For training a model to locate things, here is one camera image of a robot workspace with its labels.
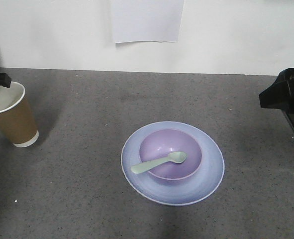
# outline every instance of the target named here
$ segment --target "white wall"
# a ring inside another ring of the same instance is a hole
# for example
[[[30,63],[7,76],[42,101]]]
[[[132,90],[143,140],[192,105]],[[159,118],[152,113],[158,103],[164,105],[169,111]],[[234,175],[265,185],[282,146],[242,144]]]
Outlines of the white wall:
[[[109,4],[0,0],[0,66],[257,75],[294,67],[294,0],[185,0],[178,43],[114,44]]]

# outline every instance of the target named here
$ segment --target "bowl rim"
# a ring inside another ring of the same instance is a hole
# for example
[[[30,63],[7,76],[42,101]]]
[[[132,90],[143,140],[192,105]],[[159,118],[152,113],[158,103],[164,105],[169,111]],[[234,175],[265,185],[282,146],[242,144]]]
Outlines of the bowl rim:
[[[200,166],[201,166],[201,162],[202,162],[202,147],[201,147],[199,141],[198,141],[195,137],[193,137],[192,135],[190,135],[190,134],[184,132],[183,130],[176,129],[176,128],[172,128],[172,127],[162,128],[162,129],[156,130],[156,131],[154,131],[154,132],[148,134],[146,137],[144,137],[144,139],[141,141],[141,144],[140,144],[140,146],[139,146],[139,151],[140,151],[140,148],[141,148],[141,145],[142,145],[143,141],[144,141],[148,136],[150,136],[150,135],[152,135],[152,134],[154,134],[154,133],[156,133],[156,132],[163,131],[163,130],[174,130],[174,131],[179,131],[179,132],[184,133],[184,134],[186,134],[187,136],[191,137],[191,138],[197,143],[197,145],[198,145],[199,148],[200,148],[200,151],[201,151],[201,159],[200,159],[200,163],[198,164],[198,166],[196,167],[196,169],[195,169],[194,171],[192,171],[192,173],[190,173],[190,174],[188,174],[188,175],[186,175],[186,176],[180,177],[180,178],[166,178],[166,177],[162,177],[162,176],[159,176],[159,175],[157,175],[157,174],[151,172],[150,170],[148,170],[148,173],[150,173],[150,174],[151,174],[152,176],[154,176],[154,177],[157,177],[157,178],[160,178],[160,179],[163,179],[163,180],[169,180],[169,181],[183,180],[183,179],[186,179],[186,178],[191,177],[192,175],[194,175],[194,174],[198,171],[198,169],[199,169]]]

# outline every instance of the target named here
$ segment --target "spoon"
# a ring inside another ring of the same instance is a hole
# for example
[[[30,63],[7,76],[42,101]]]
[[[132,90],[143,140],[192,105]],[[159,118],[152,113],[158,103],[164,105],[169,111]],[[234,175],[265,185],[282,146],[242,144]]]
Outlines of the spoon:
[[[166,162],[174,162],[174,163],[183,163],[187,158],[187,154],[181,151],[169,153],[165,158],[158,158],[150,161],[146,161],[143,163],[138,163],[131,166],[131,171],[135,174],[146,172],[154,167],[159,166],[160,164]]]

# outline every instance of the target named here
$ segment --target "white cup rim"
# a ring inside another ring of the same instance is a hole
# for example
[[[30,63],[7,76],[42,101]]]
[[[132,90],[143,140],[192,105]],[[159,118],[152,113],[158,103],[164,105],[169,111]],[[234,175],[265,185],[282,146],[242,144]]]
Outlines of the white cup rim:
[[[22,85],[22,84],[19,83],[19,82],[15,82],[15,81],[12,81],[11,84],[16,84],[16,85],[21,86],[21,87],[23,88],[23,94],[22,94],[22,96],[19,98],[19,100],[17,100],[13,105],[11,105],[10,107],[7,107],[7,108],[1,110],[0,113],[3,113],[3,112],[6,112],[6,111],[9,111],[10,109],[12,109],[12,108],[14,108],[15,106],[17,106],[17,105],[23,100],[23,98],[24,98],[24,96],[25,96],[25,87],[24,87],[24,85]]]

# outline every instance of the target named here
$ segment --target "spoon handle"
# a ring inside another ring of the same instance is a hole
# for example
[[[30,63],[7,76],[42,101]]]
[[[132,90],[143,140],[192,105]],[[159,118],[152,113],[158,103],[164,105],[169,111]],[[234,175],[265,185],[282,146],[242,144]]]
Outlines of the spoon handle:
[[[171,158],[165,157],[165,158],[158,158],[150,161],[146,161],[143,163],[138,163],[133,166],[131,166],[131,171],[135,174],[146,172],[154,167],[157,167],[160,164],[166,163],[171,161]]]

